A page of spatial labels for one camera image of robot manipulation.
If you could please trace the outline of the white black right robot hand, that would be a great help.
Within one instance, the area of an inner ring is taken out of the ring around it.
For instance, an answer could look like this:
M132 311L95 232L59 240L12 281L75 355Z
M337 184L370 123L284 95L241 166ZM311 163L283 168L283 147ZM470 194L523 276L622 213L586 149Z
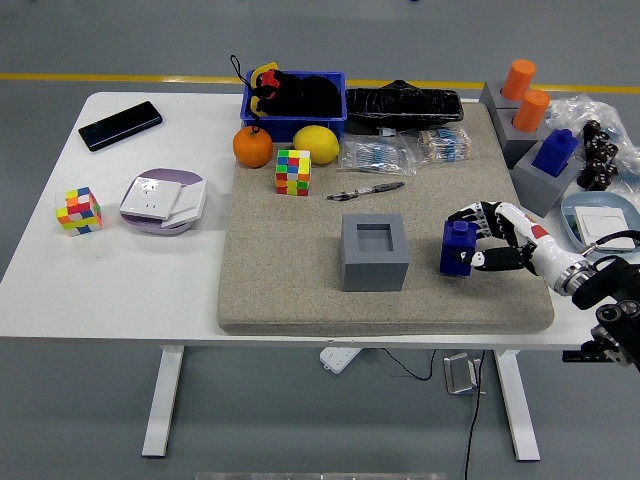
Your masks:
M476 226L476 238L496 238L505 247L453 257L479 271L527 269L543 278L562 296L570 296L587 278L588 263L579 254L562 249L557 241L519 207L508 202L477 202L453 213L450 221L466 221Z

